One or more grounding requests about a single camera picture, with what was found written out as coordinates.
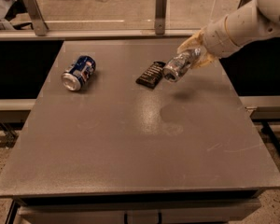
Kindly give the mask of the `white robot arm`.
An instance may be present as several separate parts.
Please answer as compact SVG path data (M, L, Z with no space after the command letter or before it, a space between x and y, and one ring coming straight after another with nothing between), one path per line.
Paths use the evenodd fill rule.
M244 6L206 25L177 49L204 47L206 54L194 64L204 66L216 57L227 58L254 41L280 36L280 0L251 0Z

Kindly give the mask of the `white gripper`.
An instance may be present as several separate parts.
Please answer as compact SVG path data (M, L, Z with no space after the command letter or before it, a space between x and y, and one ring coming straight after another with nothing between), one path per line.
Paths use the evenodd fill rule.
M227 29L227 18L225 16L218 21L209 23L177 48L176 52L180 54L189 49L196 49L201 44L205 46L206 50L201 51L198 59L191 64L191 69L206 66L212 63L216 57L227 58L240 49L231 40Z

